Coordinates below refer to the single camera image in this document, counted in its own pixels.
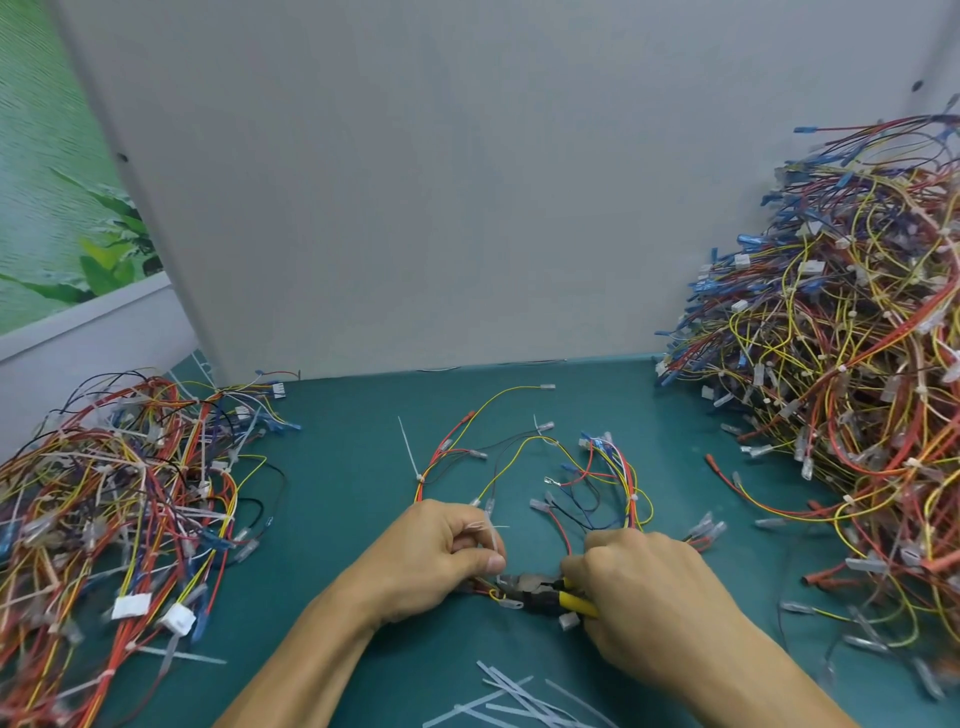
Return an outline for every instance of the forearm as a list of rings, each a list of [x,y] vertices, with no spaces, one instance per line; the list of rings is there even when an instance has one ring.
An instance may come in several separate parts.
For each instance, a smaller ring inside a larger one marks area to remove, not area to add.
[[[322,728],[373,636],[371,622],[331,588],[303,611],[270,660],[214,728]]]
[[[693,670],[696,681],[684,696],[709,728],[856,728],[820,687],[766,634],[744,644],[735,665]]]

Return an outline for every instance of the fingernail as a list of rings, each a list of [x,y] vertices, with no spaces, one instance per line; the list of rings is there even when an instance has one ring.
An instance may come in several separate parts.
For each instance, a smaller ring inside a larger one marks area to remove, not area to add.
[[[487,573],[500,573],[507,568],[507,560],[498,553],[495,553],[487,560]]]

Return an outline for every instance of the white connector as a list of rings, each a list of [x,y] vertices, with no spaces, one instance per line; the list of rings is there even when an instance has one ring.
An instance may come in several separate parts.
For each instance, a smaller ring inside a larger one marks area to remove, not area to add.
[[[580,617],[576,612],[567,612],[562,614],[557,618],[557,621],[560,623],[560,628],[565,632],[569,632],[571,629],[580,624]]]
[[[186,637],[193,628],[197,616],[182,604],[174,602],[167,613],[160,618],[159,623],[173,632],[177,637]]]
[[[143,617],[150,611],[150,599],[149,594],[118,596],[113,602],[110,618]]]

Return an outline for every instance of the right hand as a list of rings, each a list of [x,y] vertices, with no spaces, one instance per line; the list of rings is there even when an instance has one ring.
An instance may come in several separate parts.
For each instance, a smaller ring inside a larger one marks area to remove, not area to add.
[[[660,533],[592,531],[564,576],[596,605],[584,626],[607,662],[637,680],[689,695],[772,643],[740,612],[697,551]]]

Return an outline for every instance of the hand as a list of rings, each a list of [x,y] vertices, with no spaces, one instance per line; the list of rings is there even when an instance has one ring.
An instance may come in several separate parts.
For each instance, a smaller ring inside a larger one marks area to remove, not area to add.
[[[501,573],[506,554],[480,509],[424,500],[407,508],[331,589],[366,610],[376,628],[433,609],[465,579]]]
[[[564,576],[597,606],[585,627],[600,654],[636,679],[688,692],[765,639],[692,546],[627,528],[593,531],[584,546]]]

